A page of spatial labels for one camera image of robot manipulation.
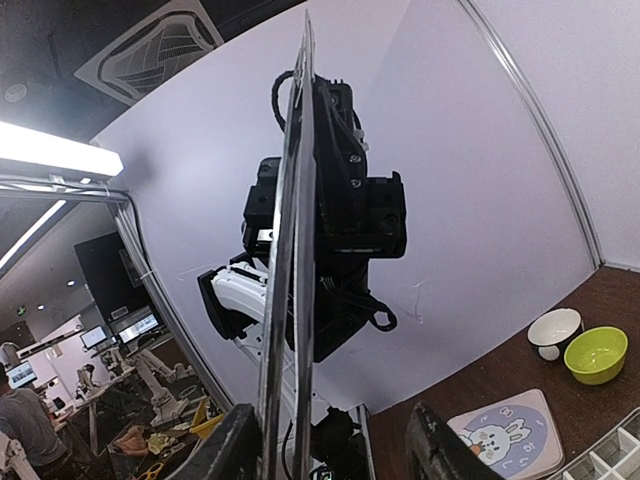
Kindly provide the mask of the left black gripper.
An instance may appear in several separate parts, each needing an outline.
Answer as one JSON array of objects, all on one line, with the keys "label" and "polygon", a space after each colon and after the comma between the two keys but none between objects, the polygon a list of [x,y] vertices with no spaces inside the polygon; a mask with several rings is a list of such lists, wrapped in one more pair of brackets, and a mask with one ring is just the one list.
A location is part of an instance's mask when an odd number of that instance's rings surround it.
[{"label": "left black gripper", "polygon": [[399,173],[370,177],[353,91],[321,76],[312,85],[315,215],[314,360],[323,362],[366,324],[387,333],[398,320],[368,286],[372,259],[405,253]]}]

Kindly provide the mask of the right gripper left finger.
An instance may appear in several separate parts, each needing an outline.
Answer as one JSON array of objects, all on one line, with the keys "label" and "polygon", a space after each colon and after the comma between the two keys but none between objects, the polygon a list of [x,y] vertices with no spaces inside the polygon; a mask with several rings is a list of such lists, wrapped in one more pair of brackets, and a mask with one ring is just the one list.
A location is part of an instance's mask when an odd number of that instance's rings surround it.
[{"label": "right gripper left finger", "polygon": [[195,454],[174,472],[177,480],[257,479],[261,431],[254,407],[237,404]]}]

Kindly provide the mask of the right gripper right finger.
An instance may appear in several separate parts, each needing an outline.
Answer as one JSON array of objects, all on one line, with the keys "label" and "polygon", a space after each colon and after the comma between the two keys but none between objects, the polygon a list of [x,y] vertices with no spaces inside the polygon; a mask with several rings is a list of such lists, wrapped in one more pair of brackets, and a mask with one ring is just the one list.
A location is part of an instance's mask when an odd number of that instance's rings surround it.
[{"label": "right gripper right finger", "polygon": [[442,418],[418,402],[405,432],[409,479],[494,479],[495,472],[477,458]]}]

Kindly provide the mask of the metal tongs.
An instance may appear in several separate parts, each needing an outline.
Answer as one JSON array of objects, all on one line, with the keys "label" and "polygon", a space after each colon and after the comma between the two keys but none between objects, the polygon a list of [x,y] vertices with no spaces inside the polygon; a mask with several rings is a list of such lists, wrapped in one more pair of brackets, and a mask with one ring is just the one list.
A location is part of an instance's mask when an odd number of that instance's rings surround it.
[{"label": "metal tongs", "polygon": [[280,404],[286,322],[294,327],[294,459],[291,472],[305,479],[310,471],[310,427],[314,358],[315,200],[313,82],[315,39],[311,19],[304,31],[293,71],[283,154],[279,164],[273,215],[273,239],[264,315],[264,344],[259,374],[259,424],[262,432],[260,476],[277,473]]}]

